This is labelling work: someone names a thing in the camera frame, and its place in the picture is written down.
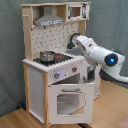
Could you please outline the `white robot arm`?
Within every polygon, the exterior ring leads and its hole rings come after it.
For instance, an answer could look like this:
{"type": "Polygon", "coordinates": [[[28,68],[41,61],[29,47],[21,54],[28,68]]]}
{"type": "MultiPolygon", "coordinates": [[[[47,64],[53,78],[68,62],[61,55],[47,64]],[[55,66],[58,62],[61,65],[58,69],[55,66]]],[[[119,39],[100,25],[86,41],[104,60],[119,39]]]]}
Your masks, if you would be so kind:
{"type": "Polygon", "coordinates": [[[102,80],[128,83],[128,77],[120,75],[125,60],[123,55],[98,46],[92,38],[86,36],[80,35],[76,41],[86,61],[90,65],[101,66],[99,75],[102,80]]]}

